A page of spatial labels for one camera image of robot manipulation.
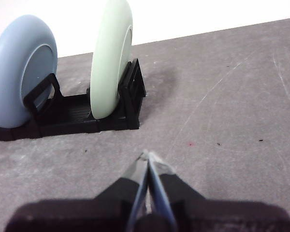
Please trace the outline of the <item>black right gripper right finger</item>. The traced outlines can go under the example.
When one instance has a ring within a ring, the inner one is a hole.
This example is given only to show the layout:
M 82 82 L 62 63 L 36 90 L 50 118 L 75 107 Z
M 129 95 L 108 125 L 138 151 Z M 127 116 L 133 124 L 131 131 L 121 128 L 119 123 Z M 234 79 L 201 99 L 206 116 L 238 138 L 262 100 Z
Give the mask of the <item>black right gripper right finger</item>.
M 155 210 L 173 231 L 290 232 L 290 216 L 277 205 L 208 199 L 154 152 L 148 153 L 148 166 Z

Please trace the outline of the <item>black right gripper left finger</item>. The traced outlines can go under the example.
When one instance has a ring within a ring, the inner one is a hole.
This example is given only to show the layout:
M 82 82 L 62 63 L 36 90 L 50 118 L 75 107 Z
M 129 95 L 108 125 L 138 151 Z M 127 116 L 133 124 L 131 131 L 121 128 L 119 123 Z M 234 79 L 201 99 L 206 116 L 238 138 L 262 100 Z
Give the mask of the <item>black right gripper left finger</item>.
M 147 177 L 144 151 L 113 184 L 92 199 L 50 199 L 19 207 L 7 232 L 123 232 L 137 212 Z

